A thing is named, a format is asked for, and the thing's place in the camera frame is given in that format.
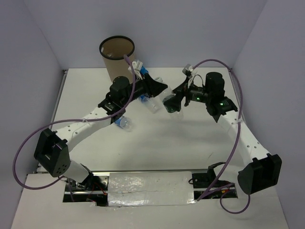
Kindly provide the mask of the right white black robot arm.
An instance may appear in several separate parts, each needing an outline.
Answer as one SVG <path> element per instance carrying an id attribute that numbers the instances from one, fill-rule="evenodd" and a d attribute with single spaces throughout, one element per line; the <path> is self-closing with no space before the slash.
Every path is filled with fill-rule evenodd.
<path id="1" fill-rule="evenodd" d="M 206 110 L 215 122 L 227 134 L 238 142 L 234 148 L 238 149 L 244 162 L 244 169 L 238 172 L 237 181 L 241 190 L 248 195 L 275 186 L 279 179 L 282 160 L 278 154 L 272 155 L 264 148 L 239 116 L 234 102 L 226 97 L 224 79 L 220 73 L 209 72 L 205 77 L 205 85 L 194 85 L 192 78 L 174 89 L 173 95 L 164 99 L 167 111 L 178 112 L 181 102 L 185 106 L 189 102 L 199 102 L 206 105 Z"/>

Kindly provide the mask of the brown cardboard cylinder bin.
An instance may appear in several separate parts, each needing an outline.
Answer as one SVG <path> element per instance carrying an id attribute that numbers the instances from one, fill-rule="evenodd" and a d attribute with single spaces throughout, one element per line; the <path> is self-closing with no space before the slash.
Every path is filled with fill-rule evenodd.
<path id="1" fill-rule="evenodd" d="M 125 76 L 132 83 L 129 65 L 124 60 L 125 55 L 131 62 L 135 59 L 135 44 L 132 39 L 122 35 L 108 37 L 101 42 L 99 52 L 112 82 L 119 76 Z M 108 53 L 113 53 L 114 58 L 108 59 L 105 56 Z"/>

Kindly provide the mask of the blue label bottle front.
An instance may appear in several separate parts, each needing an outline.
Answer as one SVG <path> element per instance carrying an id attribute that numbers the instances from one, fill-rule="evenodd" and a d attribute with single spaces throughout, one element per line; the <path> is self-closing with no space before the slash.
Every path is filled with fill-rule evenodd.
<path id="1" fill-rule="evenodd" d="M 129 118 L 125 116 L 121 116 L 114 122 L 118 127 L 126 130 L 126 131 L 131 131 L 132 129 L 132 122 Z"/>

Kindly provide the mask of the green label clear bottle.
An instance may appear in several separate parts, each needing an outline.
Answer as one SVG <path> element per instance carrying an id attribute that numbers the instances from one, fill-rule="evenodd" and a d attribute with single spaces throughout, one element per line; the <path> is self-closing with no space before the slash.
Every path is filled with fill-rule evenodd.
<path id="1" fill-rule="evenodd" d="M 158 96 L 170 117 L 173 120 L 181 121 L 183 119 L 183 110 L 180 109 L 178 111 L 175 94 L 172 92 L 171 87 L 167 86 Z"/>

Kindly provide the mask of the blue label bottle by bin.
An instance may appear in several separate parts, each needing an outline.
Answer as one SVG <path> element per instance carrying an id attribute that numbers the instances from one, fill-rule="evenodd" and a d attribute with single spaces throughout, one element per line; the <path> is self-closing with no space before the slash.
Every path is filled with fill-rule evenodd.
<path id="1" fill-rule="evenodd" d="M 147 73 L 149 73 L 149 72 L 148 72 L 148 70 L 147 70 L 144 66 L 142 66 L 141 69 L 140 69 L 140 73 L 141 73 L 142 75 L 145 75 L 145 74 L 147 74 Z"/>

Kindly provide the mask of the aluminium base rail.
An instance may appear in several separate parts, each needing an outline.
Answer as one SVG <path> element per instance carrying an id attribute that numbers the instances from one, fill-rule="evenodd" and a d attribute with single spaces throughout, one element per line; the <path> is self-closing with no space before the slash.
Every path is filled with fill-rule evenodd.
<path id="1" fill-rule="evenodd" d="M 123 172 L 127 172 L 127 173 L 137 173 L 137 172 L 182 172 L 182 171 L 190 171 L 190 172 L 205 172 L 207 171 L 207 168 L 203 168 L 203 169 L 147 169 L 147 170 L 96 170 L 93 171 L 93 173 L 97 174 L 97 173 L 123 173 Z"/>

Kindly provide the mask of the silver foil tape sheet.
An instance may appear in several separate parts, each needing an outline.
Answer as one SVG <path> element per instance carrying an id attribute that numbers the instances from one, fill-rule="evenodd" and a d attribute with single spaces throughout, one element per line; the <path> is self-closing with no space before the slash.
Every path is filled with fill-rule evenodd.
<path id="1" fill-rule="evenodd" d="M 191 172 L 111 173 L 108 206 L 179 206 L 194 204 Z"/>

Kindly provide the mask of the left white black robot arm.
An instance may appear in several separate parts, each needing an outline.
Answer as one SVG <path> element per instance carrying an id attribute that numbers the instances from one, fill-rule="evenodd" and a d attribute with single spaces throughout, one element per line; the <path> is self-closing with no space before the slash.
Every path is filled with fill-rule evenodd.
<path id="1" fill-rule="evenodd" d="M 80 122 L 56 131 L 44 129 L 34 158 L 52 177 L 64 176 L 74 180 L 82 190 L 90 189 L 100 180 L 86 166 L 73 161 L 70 152 L 82 140 L 117 121 L 125 113 L 124 106 L 128 101 L 142 95 L 156 97 L 167 88 L 166 84 L 154 80 L 148 73 L 135 84 L 130 84 L 125 76 L 115 78 L 105 99 Z"/>

